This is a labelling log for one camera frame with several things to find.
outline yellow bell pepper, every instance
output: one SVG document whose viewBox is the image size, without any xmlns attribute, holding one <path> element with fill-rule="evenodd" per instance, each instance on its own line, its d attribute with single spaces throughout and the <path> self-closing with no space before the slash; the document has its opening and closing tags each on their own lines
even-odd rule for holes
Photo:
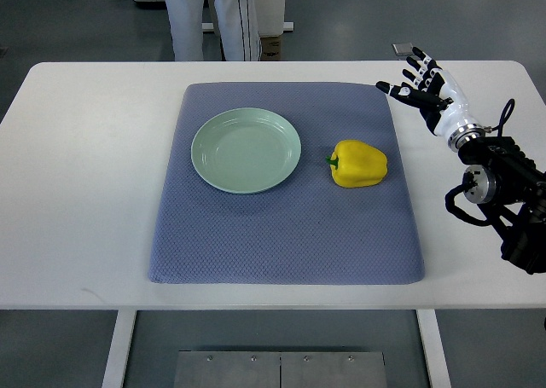
<svg viewBox="0 0 546 388">
<path fill-rule="evenodd" d="M 343 188 L 375 185 L 386 175 L 386 156 L 367 143 L 348 139 L 339 142 L 326 158 L 332 178 Z"/>
</svg>

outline textured mat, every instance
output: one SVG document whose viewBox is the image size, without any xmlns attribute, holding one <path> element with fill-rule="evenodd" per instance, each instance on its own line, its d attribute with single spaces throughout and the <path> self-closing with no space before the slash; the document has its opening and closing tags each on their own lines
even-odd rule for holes
<svg viewBox="0 0 546 388">
<path fill-rule="evenodd" d="M 228 194 L 195 172 L 191 142 L 232 108 L 279 113 L 298 131 L 296 169 L 258 194 Z M 374 187 L 335 185 L 329 156 L 358 139 L 383 151 Z M 424 276 L 398 142 L 385 96 L 344 83 L 190 85 L 158 212 L 149 279 L 164 283 L 405 284 Z"/>
</svg>

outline pepper stem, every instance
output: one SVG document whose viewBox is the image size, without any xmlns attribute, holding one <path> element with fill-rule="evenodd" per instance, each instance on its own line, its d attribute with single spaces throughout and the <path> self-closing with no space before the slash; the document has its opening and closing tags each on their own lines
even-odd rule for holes
<svg viewBox="0 0 546 388">
<path fill-rule="evenodd" d="M 327 157 L 326 157 L 326 161 L 327 161 L 329 164 L 335 166 L 335 169 L 336 169 L 336 170 L 338 169 L 338 162 L 340 161 L 339 158 L 331 159 L 329 156 L 327 156 Z"/>
</svg>

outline cable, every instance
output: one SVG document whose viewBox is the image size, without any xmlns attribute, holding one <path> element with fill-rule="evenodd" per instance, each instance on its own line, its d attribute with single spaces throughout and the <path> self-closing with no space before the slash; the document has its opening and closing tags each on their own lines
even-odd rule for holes
<svg viewBox="0 0 546 388">
<path fill-rule="evenodd" d="M 502 129 L 504 128 L 504 125 L 508 122 L 508 119 L 510 118 L 510 115 L 512 115 L 512 112 L 515 108 L 515 99 L 510 98 L 508 102 L 506 103 L 506 106 L 502 110 L 501 118 L 498 121 L 498 125 L 495 128 L 491 128 L 491 132 L 496 130 L 497 136 L 502 136 Z"/>
<path fill-rule="evenodd" d="M 473 224 L 474 226 L 489 226 L 491 224 L 489 220 L 479 220 L 476 217 L 472 217 L 455 204 L 455 197 L 458 194 L 462 194 L 463 192 L 473 188 L 475 185 L 476 182 L 473 179 L 472 172 L 466 172 L 462 177 L 462 183 L 450 190 L 445 196 L 445 209 L 463 222 Z"/>
</svg>

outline cardboard box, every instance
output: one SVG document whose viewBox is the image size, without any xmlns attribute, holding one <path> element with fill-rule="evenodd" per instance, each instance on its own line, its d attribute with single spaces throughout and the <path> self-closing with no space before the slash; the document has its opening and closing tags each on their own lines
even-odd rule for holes
<svg viewBox="0 0 546 388">
<path fill-rule="evenodd" d="M 282 49 L 282 35 L 276 37 L 260 37 L 262 42 L 261 61 L 280 61 Z"/>
</svg>

